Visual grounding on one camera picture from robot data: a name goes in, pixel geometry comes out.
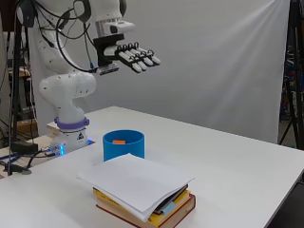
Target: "blue bowl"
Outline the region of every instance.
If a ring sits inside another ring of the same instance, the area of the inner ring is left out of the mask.
[[[114,144],[114,140],[125,141],[125,144]],[[104,162],[126,154],[144,159],[143,133],[134,130],[118,130],[104,135]]]

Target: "blue light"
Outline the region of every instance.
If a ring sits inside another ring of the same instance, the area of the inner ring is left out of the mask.
[[[63,145],[60,146],[60,155],[64,156],[65,155],[65,148]]]

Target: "stack of books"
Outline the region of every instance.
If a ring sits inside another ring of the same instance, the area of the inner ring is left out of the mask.
[[[195,207],[196,197],[186,188],[164,200],[149,217],[147,222],[136,218],[119,203],[97,189],[93,189],[97,198],[96,206],[101,210],[135,227],[173,228],[176,227]]]
[[[172,228],[196,207],[191,176],[132,155],[95,165],[79,178],[92,185],[98,208],[135,227]]]

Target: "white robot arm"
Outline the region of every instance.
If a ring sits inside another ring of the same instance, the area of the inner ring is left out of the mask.
[[[40,84],[43,97],[58,111],[55,119],[61,133],[53,144],[63,144],[66,152],[87,145],[86,126],[89,120],[73,100],[92,94],[96,89],[93,74],[104,75],[117,71],[117,62],[136,73],[158,66],[161,61],[153,50],[145,50],[139,43],[118,45],[124,34],[134,25],[123,20],[125,0],[21,0],[17,7],[19,21],[35,28],[37,47],[46,67],[54,72]],[[63,33],[70,21],[84,25],[81,37],[89,40],[97,51],[98,67],[83,69],[77,66],[64,48]],[[86,24],[95,25],[98,37],[92,40]]]

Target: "white backdrop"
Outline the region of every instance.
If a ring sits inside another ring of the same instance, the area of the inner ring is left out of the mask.
[[[95,94],[77,103],[86,112],[117,105],[276,143],[289,5],[288,0],[128,0],[125,20],[137,28],[126,42],[154,49],[162,65],[139,75],[121,65],[118,73],[98,76]],[[39,131],[45,134],[55,112],[38,85],[49,72],[34,39],[30,47]],[[67,50],[88,67],[82,40],[69,42]]]

